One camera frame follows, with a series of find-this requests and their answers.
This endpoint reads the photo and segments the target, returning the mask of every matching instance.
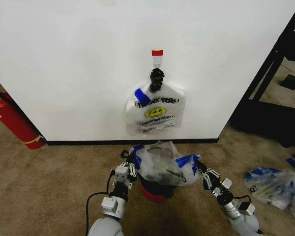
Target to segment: red label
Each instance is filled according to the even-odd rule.
[[[152,50],[152,56],[162,56],[163,50]]]

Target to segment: yellow smiley face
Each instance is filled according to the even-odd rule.
[[[166,113],[166,109],[162,107],[153,108],[145,113],[146,118],[159,117]]]

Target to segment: fire extinguisher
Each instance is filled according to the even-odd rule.
[[[37,149],[45,144],[43,137],[6,92],[0,92],[0,120],[29,149]]]

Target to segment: yellow strap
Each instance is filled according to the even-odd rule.
[[[34,143],[34,142],[38,142],[40,138],[43,138],[43,136],[38,135],[38,137],[35,138],[34,140],[29,141],[29,142],[22,142],[22,143],[23,144],[31,144],[31,143]]]

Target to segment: black baseboard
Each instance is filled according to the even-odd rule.
[[[100,141],[47,141],[48,145],[125,145],[155,144],[158,140],[100,140]],[[217,139],[173,139],[174,144],[214,144]]]

